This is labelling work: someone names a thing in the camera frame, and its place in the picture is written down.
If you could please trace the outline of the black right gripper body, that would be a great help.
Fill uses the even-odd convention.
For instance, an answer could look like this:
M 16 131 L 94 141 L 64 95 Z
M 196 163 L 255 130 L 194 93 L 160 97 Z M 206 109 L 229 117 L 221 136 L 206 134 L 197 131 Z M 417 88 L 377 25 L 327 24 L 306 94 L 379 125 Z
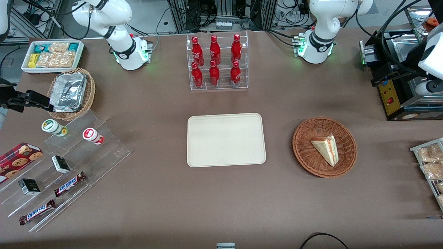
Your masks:
M 3 78 L 0 78 L 0 104 L 2 108 L 7 108 L 7 100 L 10 98 L 22 98 L 22 92 L 17 91 L 14 86 L 17 84 L 11 83 Z

